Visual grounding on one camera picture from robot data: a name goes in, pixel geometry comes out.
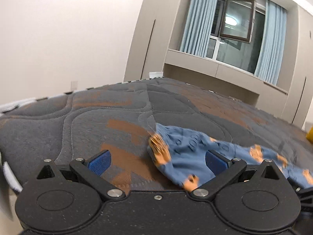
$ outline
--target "blue curtain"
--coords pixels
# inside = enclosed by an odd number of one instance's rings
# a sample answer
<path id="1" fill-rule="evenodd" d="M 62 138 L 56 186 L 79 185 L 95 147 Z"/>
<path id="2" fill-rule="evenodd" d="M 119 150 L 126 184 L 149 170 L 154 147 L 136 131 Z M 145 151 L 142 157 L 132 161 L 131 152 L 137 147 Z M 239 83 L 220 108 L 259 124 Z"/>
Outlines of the blue curtain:
<path id="1" fill-rule="evenodd" d="M 287 13 L 283 7 L 266 0 L 263 40 L 255 76 L 277 84 L 283 59 Z"/>
<path id="2" fill-rule="evenodd" d="M 205 57 L 217 0 L 191 0 L 180 51 Z"/>

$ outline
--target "wall socket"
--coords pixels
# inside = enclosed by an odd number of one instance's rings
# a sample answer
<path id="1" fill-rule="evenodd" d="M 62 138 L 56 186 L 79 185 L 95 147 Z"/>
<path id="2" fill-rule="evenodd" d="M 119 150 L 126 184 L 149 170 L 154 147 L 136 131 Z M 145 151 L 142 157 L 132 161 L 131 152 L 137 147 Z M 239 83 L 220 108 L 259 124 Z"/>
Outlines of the wall socket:
<path id="1" fill-rule="evenodd" d="M 78 81 L 71 81 L 71 91 L 77 90 Z"/>

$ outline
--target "blue gripper pad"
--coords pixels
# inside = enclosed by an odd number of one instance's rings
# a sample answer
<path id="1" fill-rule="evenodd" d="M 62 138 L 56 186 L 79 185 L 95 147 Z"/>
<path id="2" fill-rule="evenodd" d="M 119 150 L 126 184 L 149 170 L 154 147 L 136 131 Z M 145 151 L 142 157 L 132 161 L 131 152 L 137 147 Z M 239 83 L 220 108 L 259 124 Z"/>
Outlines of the blue gripper pad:
<path id="1" fill-rule="evenodd" d="M 231 161 L 218 153 L 207 151 L 205 154 L 205 163 L 207 167 L 214 173 L 215 176 L 228 169 Z"/>
<path id="2" fill-rule="evenodd" d="M 100 153 L 95 159 L 88 161 L 88 169 L 101 176 L 103 172 L 107 170 L 111 165 L 111 153 L 109 150 L 105 150 Z"/>

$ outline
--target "screw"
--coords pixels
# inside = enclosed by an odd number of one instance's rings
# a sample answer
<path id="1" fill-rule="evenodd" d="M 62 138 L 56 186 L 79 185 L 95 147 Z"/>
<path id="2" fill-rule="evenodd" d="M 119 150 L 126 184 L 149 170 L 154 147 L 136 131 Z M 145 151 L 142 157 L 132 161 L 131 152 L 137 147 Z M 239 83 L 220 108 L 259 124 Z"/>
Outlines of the screw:
<path id="1" fill-rule="evenodd" d="M 155 200 L 161 200 L 162 198 L 163 198 L 163 197 L 162 197 L 161 195 L 155 195 L 155 196 L 154 196 L 154 199 L 155 199 Z"/>
<path id="2" fill-rule="evenodd" d="M 198 196 L 198 197 L 205 197 L 205 196 L 207 196 L 209 194 L 209 192 L 206 189 L 201 189 L 200 188 L 200 189 L 195 189 L 193 191 L 193 194 L 195 196 Z"/>
<path id="3" fill-rule="evenodd" d="M 108 190 L 107 194 L 110 197 L 120 197 L 122 196 L 123 191 L 120 189 L 111 189 L 111 190 Z"/>

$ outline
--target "mattress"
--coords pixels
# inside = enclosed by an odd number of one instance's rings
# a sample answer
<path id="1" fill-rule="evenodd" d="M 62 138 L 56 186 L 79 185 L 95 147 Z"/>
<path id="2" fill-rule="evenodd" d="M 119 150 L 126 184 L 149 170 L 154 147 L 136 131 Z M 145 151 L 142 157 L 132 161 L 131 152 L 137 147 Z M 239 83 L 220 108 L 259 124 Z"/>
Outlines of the mattress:
<path id="1" fill-rule="evenodd" d="M 108 149 L 112 164 L 102 177 L 126 193 L 176 190 L 147 153 L 156 123 L 244 147 L 259 144 L 313 170 L 313 148 L 299 128 L 233 98 L 168 78 L 66 93 L 5 112 L 0 148 L 21 185 L 44 159 L 68 164 Z"/>

